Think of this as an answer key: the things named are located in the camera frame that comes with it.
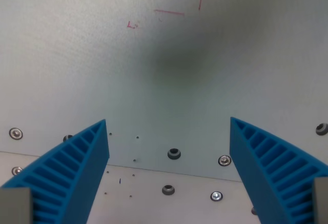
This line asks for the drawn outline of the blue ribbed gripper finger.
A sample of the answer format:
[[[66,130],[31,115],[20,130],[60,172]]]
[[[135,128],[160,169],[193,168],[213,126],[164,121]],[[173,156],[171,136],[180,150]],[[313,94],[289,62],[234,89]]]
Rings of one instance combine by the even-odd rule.
[[[33,223],[87,223],[109,157],[103,119],[39,157],[2,188],[31,190]]]
[[[261,223],[314,223],[312,185],[327,165],[243,120],[230,119],[230,157]]]

